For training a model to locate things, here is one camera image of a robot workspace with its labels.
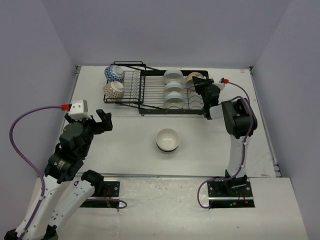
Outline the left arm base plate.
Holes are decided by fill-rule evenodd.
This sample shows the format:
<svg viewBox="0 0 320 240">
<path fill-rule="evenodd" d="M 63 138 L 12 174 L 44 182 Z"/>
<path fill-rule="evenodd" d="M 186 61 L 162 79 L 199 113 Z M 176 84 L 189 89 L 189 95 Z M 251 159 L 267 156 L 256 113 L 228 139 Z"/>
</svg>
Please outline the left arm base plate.
<svg viewBox="0 0 320 240">
<path fill-rule="evenodd" d="M 119 181 L 104 181 L 103 185 L 100 186 L 90 199 L 118 199 L 120 192 Z M 116 201 L 85 201 L 80 207 L 81 208 L 103 208 L 103 209 L 117 209 L 120 203 Z"/>
</svg>

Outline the beige bowl front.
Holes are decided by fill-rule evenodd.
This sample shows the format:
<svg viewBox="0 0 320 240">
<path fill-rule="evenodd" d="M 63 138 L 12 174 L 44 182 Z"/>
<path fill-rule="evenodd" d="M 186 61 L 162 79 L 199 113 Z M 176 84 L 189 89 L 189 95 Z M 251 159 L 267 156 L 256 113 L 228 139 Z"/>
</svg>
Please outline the beige bowl front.
<svg viewBox="0 0 320 240">
<path fill-rule="evenodd" d="M 180 135 L 171 128 L 160 130 L 155 140 L 157 147 L 159 146 L 165 150 L 178 148 L 181 142 Z"/>
</svg>

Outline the beige bowl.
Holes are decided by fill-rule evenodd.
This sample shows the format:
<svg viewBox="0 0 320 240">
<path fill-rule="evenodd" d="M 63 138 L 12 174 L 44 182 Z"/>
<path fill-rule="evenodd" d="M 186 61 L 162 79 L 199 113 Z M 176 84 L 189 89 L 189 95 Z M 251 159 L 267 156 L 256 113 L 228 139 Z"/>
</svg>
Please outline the beige bowl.
<svg viewBox="0 0 320 240">
<path fill-rule="evenodd" d="M 199 72 L 191 72 L 187 77 L 186 77 L 186 81 L 185 81 L 185 87 L 187 89 L 191 88 L 192 86 L 194 86 L 194 82 L 193 82 L 193 77 L 197 77 L 199 79 L 204 79 L 204 76 L 199 73 Z"/>
<path fill-rule="evenodd" d="M 159 146 L 165 150 L 178 148 L 181 142 L 180 135 L 171 128 L 160 130 L 155 140 L 157 147 Z"/>
</svg>

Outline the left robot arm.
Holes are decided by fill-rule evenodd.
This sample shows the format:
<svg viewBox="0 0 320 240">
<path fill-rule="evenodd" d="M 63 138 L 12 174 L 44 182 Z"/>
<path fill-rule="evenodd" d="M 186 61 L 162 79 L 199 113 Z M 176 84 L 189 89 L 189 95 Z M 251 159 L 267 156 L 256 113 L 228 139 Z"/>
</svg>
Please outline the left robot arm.
<svg viewBox="0 0 320 240">
<path fill-rule="evenodd" d="M 88 170 L 82 175 L 75 192 L 60 201 L 83 166 L 94 136 L 113 129 L 110 112 L 96 110 L 101 120 L 97 122 L 86 111 L 73 113 L 70 106 L 65 107 L 65 111 L 68 124 L 62 130 L 54 153 L 43 173 L 36 170 L 41 182 L 36 198 L 21 224 L 5 234 L 6 240 L 57 240 L 58 230 L 74 212 L 90 196 L 103 193 L 103 176 Z"/>
</svg>

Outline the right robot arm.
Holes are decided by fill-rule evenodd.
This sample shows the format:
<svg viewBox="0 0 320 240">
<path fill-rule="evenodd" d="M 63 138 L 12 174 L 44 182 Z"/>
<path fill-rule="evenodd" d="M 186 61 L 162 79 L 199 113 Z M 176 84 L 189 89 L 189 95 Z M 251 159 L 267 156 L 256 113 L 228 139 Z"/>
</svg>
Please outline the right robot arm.
<svg viewBox="0 0 320 240">
<path fill-rule="evenodd" d="M 258 120 L 252 110 L 249 94 L 243 87 L 226 78 L 221 78 L 218 83 L 215 83 L 213 79 L 193 76 L 192 81 L 195 92 L 202 98 L 204 117 L 212 120 L 218 113 L 221 113 L 225 129 L 230 136 L 230 155 L 225 176 L 204 181 L 197 191 L 199 192 L 205 184 L 217 183 L 223 185 L 223 191 L 227 196 L 233 197 L 247 183 L 247 148 L 258 127 Z M 235 96 L 230 100 L 220 102 L 220 93 L 228 84 L 241 89 L 245 97 Z"/>
</svg>

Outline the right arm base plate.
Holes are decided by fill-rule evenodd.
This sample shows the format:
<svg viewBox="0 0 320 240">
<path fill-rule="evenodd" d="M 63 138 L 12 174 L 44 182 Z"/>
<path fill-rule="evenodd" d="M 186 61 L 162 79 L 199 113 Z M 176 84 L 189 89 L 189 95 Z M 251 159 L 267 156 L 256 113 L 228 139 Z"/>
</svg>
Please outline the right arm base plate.
<svg viewBox="0 0 320 240">
<path fill-rule="evenodd" d="M 254 208 L 250 180 L 244 176 L 229 181 L 207 183 L 210 209 Z"/>
</svg>

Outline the black bowl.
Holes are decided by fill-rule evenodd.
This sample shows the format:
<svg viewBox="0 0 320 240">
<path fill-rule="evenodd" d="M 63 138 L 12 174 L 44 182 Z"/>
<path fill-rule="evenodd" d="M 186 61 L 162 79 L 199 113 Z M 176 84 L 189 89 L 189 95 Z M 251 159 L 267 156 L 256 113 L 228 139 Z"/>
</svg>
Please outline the black bowl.
<svg viewBox="0 0 320 240">
<path fill-rule="evenodd" d="M 165 153 L 171 153 L 171 152 L 174 152 L 177 149 L 177 147 L 173 148 L 173 149 L 163 149 L 158 146 L 158 149 L 161 150 L 162 152 L 165 152 Z"/>
</svg>

